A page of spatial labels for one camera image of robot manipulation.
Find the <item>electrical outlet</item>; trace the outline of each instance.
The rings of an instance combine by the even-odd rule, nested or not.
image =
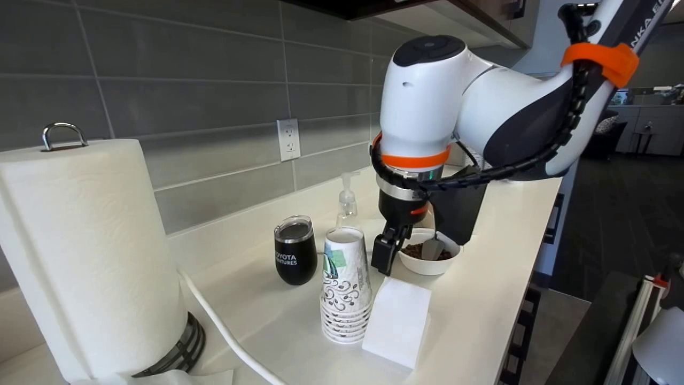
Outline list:
[[[298,123],[296,120],[275,120],[280,161],[298,158]]]

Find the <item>counter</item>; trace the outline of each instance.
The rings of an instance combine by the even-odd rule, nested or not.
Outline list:
[[[511,330],[527,287],[559,180],[486,187],[471,241],[440,279],[394,263],[392,277],[432,291],[419,364],[405,371],[361,346],[325,341],[318,325],[321,270],[288,287],[274,270],[274,226],[291,215],[313,220],[316,243],[334,230],[339,182],[325,182],[243,212],[168,235],[173,260],[204,294],[242,346],[283,384],[497,384]],[[367,249],[382,230],[372,170],[353,179]],[[372,287],[382,277],[372,270]],[[199,373],[234,368],[234,384],[261,384],[206,328]],[[33,384],[52,373],[45,346],[0,366],[0,384]]]

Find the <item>paper towel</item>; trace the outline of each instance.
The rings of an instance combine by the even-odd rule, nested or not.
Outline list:
[[[0,244],[67,384],[178,343],[186,310],[136,142],[2,153]]]

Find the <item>black cup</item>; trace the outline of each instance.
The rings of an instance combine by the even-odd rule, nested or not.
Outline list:
[[[274,232],[275,270],[288,285],[304,285],[316,272],[316,243],[311,220],[291,217]]]

